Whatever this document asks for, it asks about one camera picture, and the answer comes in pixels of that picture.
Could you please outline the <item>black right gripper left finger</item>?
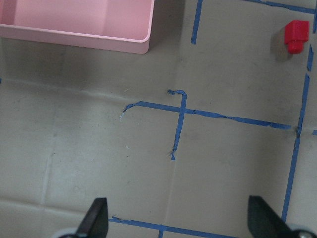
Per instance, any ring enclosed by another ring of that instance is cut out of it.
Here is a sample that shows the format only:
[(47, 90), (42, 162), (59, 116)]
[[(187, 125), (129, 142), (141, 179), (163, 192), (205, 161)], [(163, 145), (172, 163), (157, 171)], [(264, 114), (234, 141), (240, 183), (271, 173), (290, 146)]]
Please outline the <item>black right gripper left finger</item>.
[(75, 232), (76, 238), (106, 238), (108, 233), (107, 199), (96, 198)]

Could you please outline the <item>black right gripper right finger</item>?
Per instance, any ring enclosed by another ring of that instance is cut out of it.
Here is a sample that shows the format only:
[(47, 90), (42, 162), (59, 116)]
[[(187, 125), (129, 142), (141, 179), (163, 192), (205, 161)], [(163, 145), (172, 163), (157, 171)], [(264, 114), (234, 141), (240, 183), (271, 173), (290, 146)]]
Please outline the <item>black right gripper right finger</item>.
[(254, 238), (296, 238), (275, 211), (260, 196), (249, 196), (248, 229)]

